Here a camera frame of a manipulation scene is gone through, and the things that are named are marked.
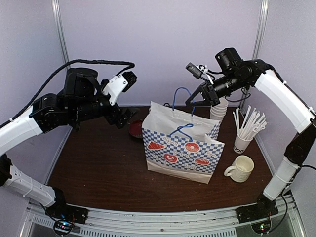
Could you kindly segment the blue checkered paper bag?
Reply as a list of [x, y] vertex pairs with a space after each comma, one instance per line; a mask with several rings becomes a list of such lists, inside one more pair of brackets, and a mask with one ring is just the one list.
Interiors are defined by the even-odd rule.
[[225, 144], [221, 122], [151, 102], [142, 123], [147, 169], [208, 184]]

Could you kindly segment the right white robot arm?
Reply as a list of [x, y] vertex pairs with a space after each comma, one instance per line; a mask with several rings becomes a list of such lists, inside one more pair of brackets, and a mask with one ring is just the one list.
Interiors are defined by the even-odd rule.
[[316, 140], [316, 113], [281, 78], [275, 68], [261, 59], [242, 60], [234, 48], [225, 48], [215, 56], [221, 68], [219, 79], [206, 79], [206, 67], [189, 63], [186, 69], [203, 83], [186, 100], [187, 106], [215, 106], [219, 99], [241, 88], [254, 87], [266, 95], [290, 120], [296, 136], [286, 147], [281, 165], [258, 196], [253, 214], [265, 217], [272, 203], [294, 179]]

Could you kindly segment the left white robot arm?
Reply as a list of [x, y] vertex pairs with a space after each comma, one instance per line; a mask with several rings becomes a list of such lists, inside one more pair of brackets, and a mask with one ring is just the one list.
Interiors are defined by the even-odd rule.
[[71, 215], [63, 192], [25, 175], [12, 164], [6, 153], [24, 141], [60, 126], [78, 129], [81, 122], [100, 117], [110, 125], [123, 128], [136, 111], [122, 110], [117, 99], [135, 84], [137, 76], [129, 71], [102, 82], [98, 82], [97, 77], [98, 73], [93, 69], [68, 69], [64, 88], [58, 94], [40, 97], [0, 129], [0, 184], [39, 202], [60, 219]]

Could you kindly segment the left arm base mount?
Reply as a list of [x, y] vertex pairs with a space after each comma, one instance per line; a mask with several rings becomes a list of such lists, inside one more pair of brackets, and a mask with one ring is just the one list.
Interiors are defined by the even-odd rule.
[[45, 214], [53, 221], [53, 231], [58, 236], [65, 236], [72, 231], [78, 231], [78, 224], [85, 224], [88, 218], [88, 209], [66, 205], [65, 209], [44, 207]]

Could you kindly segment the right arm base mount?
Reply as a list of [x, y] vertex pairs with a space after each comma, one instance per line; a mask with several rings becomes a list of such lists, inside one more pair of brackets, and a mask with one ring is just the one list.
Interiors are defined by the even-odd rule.
[[237, 208], [236, 214], [240, 224], [249, 222], [256, 234], [263, 235], [272, 229], [271, 217], [278, 214], [278, 209], [273, 207], [262, 211], [258, 204], [254, 204]]

